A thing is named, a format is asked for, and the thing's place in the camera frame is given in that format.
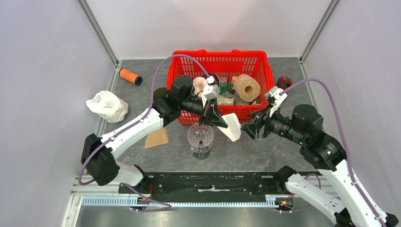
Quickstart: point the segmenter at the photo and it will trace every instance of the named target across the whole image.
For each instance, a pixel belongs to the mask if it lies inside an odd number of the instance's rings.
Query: table surface
[[[128,113],[122,122],[107,123],[105,133],[113,131],[142,113],[150,103],[152,77],[162,60],[123,60],[122,68],[143,77],[143,83],[136,86],[118,78],[114,93],[129,104]],[[269,58],[274,81],[281,76],[290,77],[293,82],[303,79],[297,58]],[[164,64],[157,75],[156,86],[165,87],[170,62]],[[289,92],[281,106],[284,116],[290,116],[299,104],[311,104],[306,85],[300,85]],[[213,127],[214,140],[210,156],[198,160],[190,153],[187,140],[189,126],[174,121],[166,126],[169,144],[144,149],[143,138],[128,148],[118,159],[128,165],[139,165],[146,172],[168,171],[277,171],[287,165],[297,171],[313,171],[299,153],[300,146],[271,134],[268,138],[253,141],[242,132],[241,138],[231,142],[220,130]]]

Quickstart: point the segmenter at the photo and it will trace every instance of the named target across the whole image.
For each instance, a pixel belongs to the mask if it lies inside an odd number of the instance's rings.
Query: toilet paper roll
[[[246,102],[252,102],[261,92],[258,82],[246,74],[239,75],[233,87],[240,98]]]

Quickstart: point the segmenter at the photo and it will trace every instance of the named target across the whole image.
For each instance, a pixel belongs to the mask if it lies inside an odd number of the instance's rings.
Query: orange can
[[[135,84],[135,85],[141,85],[142,84],[142,77],[138,76],[137,74],[126,70],[126,69],[121,69],[120,72],[118,73],[121,78]]]

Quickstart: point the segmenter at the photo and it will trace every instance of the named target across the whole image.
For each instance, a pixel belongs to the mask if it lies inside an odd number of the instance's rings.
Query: black base
[[[276,188],[272,176],[276,172],[155,172],[145,173],[144,179],[135,187],[141,193],[150,193],[164,202],[265,202],[266,194],[285,194]],[[299,172],[301,175],[318,172]],[[229,189],[225,192],[199,192],[198,189]],[[121,186],[121,194],[132,191]]]

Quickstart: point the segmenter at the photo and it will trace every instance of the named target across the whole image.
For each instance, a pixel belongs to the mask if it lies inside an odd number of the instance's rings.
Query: clear glass
[[[194,124],[188,130],[190,151],[197,159],[205,159],[210,155],[213,142],[213,130],[210,126]]]

